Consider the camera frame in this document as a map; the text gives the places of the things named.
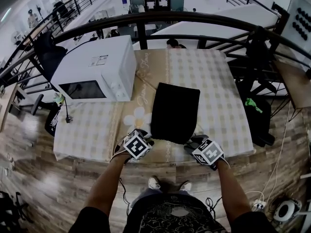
fluorescent light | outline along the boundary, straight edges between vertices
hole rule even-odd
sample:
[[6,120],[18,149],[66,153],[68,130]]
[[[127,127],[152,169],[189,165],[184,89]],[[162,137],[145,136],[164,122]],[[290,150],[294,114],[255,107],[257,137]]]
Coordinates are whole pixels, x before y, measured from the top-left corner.
[[10,10],[11,10],[12,8],[9,8],[6,12],[5,12],[5,14],[4,14],[4,16],[2,17],[2,19],[1,19],[1,21],[0,22],[3,22],[4,21],[4,19],[8,16],[8,14],[10,13]]

power strip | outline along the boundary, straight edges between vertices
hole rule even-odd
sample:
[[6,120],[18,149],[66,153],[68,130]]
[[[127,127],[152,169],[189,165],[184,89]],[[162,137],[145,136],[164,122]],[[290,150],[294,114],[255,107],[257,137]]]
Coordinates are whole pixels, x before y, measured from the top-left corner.
[[264,207],[266,206],[266,202],[261,201],[261,200],[255,200],[253,203],[252,208],[257,208],[258,210],[263,210]]

jeans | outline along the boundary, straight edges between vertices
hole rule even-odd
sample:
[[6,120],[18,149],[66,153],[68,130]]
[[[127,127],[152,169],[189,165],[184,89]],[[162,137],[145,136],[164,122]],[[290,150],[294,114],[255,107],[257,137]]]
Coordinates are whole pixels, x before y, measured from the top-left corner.
[[[131,204],[131,208],[133,208],[133,206],[135,205],[135,203],[144,198],[144,197],[147,197],[147,196],[150,196],[150,195],[154,195],[154,194],[159,194],[159,193],[163,193],[160,189],[151,189],[151,188],[147,188],[145,191],[143,191]],[[186,191],[177,191],[177,192],[174,192],[172,194],[181,194],[181,195],[187,195],[187,196],[191,196],[188,192]]]

shoe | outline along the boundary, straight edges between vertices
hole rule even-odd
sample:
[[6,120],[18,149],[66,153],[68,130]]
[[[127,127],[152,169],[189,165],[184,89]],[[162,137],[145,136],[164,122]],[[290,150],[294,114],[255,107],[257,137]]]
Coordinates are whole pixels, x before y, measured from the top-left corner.
[[148,187],[153,190],[160,189],[161,186],[159,185],[159,180],[156,178],[156,176],[149,178]]
[[192,182],[185,181],[181,184],[179,191],[190,192],[192,188]]

tablecloth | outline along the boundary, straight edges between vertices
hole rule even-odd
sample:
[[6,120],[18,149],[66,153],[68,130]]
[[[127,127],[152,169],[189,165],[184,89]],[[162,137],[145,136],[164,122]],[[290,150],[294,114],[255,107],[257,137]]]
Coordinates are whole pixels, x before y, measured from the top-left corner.
[[[134,128],[150,132],[153,101],[159,82],[201,91],[195,133],[218,142],[225,156],[254,151],[250,130],[225,55],[217,50],[137,50],[138,69],[130,102],[79,103],[68,106],[73,121],[59,113],[54,140],[58,159],[75,156],[109,162],[114,146]],[[139,162],[193,161],[182,145],[155,140]]]

